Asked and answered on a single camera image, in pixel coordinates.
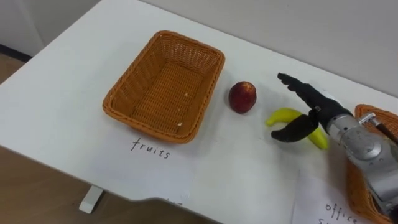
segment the orange wicker basket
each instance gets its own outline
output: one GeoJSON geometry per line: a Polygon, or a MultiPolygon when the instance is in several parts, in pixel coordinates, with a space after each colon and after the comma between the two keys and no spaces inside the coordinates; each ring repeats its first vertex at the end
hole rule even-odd
{"type": "MultiPolygon", "coordinates": [[[[398,116],[388,111],[375,108],[370,105],[358,105],[355,108],[355,117],[359,118],[362,115],[373,112],[377,119],[395,135],[398,135],[398,116]]],[[[365,125],[370,131],[374,133],[382,133],[370,124],[365,125]]],[[[391,223],[390,219],[378,212],[372,195],[366,188],[365,180],[361,171],[347,160],[347,196],[348,203],[355,213],[365,217],[377,224],[391,223]]]]}
{"type": "Polygon", "coordinates": [[[112,118],[155,138],[186,143],[198,132],[224,54],[175,32],[157,32],[103,101],[112,118]]]}

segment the basket rim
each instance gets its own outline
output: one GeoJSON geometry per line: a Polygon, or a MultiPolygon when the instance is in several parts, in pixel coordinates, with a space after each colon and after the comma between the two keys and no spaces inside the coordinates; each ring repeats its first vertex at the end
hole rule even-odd
{"type": "Polygon", "coordinates": [[[160,139],[166,140],[166,141],[172,141],[172,142],[176,142],[176,143],[185,143],[185,142],[189,142],[190,140],[193,139],[193,137],[195,136],[195,133],[198,131],[199,125],[201,124],[201,121],[203,120],[204,117],[204,113],[205,110],[208,107],[208,104],[210,102],[210,98],[214,92],[215,89],[215,85],[216,82],[220,76],[221,70],[224,66],[225,63],[225,55],[222,51],[209,46],[207,44],[204,44],[202,42],[199,42],[195,39],[186,37],[182,34],[179,34],[177,32],[174,31],[169,31],[169,30],[161,30],[156,32],[152,38],[148,41],[148,43],[145,45],[145,47],[140,51],[140,53],[138,54],[138,56],[136,57],[136,59],[132,62],[132,64],[130,64],[130,66],[126,69],[126,71],[121,75],[121,77],[117,80],[117,82],[112,86],[112,88],[108,91],[108,93],[106,94],[104,100],[103,100],[103,110],[104,112],[109,115],[110,117],[122,122],[122,123],[131,123],[133,125],[127,124],[129,126],[132,126],[134,129],[137,129],[139,131],[142,131],[144,133],[157,133],[156,136],[160,139]],[[202,100],[202,104],[198,110],[198,113],[196,115],[196,118],[193,122],[193,124],[191,125],[190,129],[188,132],[184,133],[184,134],[174,134],[174,133],[169,133],[167,131],[161,131],[159,129],[156,128],[152,128],[151,126],[149,126],[146,123],[140,122],[136,119],[130,118],[128,116],[126,116],[125,114],[122,114],[120,112],[118,112],[117,110],[115,110],[112,107],[112,102],[113,102],[113,95],[117,92],[117,86],[121,86],[129,77],[129,75],[127,74],[127,71],[130,69],[134,69],[135,67],[137,67],[137,65],[142,61],[142,59],[147,55],[148,51],[150,50],[150,48],[155,44],[155,42],[162,37],[163,35],[171,35],[175,38],[178,39],[185,39],[188,40],[194,44],[197,45],[201,45],[202,47],[206,47],[212,51],[214,51],[219,57],[218,57],[218,61],[216,64],[216,71],[213,74],[213,78],[211,79],[211,83],[209,85],[209,87],[207,88],[206,94],[204,99],[202,100]]]}

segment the white wall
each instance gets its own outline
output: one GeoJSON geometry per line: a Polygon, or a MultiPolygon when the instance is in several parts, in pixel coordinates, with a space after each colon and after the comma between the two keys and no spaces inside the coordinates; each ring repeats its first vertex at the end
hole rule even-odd
{"type": "Polygon", "coordinates": [[[398,96],[397,0],[144,1],[398,96]]]}
{"type": "Polygon", "coordinates": [[[0,44],[34,56],[100,0],[0,0],[0,44]]]}
{"type": "Polygon", "coordinates": [[[45,45],[58,37],[100,0],[20,0],[45,45]]]}
{"type": "Polygon", "coordinates": [[[44,44],[19,3],[16,0],[0,1],[0,44],[35,55],[44,44]]]}

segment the floor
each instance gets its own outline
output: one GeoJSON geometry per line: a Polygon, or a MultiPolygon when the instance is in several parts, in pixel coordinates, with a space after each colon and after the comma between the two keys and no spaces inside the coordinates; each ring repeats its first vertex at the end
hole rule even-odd
{"type": "MultiPolygon", "coordinates": [[[[0,54],[0,84],[23,64],[0,54]]],[[[89,188],[84,182],[0,147],[1,223],[213,223],[165,202],[128,202],[109,193],[88,215],[78,207],[89,188]]]]}

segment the table leg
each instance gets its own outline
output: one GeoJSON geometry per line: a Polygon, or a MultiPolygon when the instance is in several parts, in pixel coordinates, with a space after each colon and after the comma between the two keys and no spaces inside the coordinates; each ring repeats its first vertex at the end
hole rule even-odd
{"type": "Polygon", "coordinates": [[[88,190],[86,196],[79,206],[79,210],[85,213],[91,213],[95,207],[95,204],[98,202],[101,194],[103,193],[103,189],[95,186],[91,186],[88,190]]]}

